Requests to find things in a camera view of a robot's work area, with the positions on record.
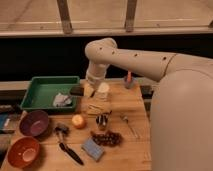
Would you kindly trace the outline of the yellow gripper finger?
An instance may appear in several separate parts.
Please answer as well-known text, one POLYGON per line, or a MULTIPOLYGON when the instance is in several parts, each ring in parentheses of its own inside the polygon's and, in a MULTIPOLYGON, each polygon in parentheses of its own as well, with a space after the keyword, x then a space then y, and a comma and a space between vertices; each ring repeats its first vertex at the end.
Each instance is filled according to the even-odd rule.
POLYGON ((84 96, 85 97, 92 97, 95 93, 94 88, 89 84, 89 83, 85 83, 84 84, 84 96))

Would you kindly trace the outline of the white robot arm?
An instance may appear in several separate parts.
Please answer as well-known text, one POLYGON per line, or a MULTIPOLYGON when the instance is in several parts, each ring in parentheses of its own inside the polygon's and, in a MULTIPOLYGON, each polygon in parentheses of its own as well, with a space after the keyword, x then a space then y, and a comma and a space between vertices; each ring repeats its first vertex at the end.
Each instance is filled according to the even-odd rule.
POLYGON ((213 171, 213 59, 89 42, 86 80, 96 88, 110 65, 157 82, 151 102, 152 171, 213 171))

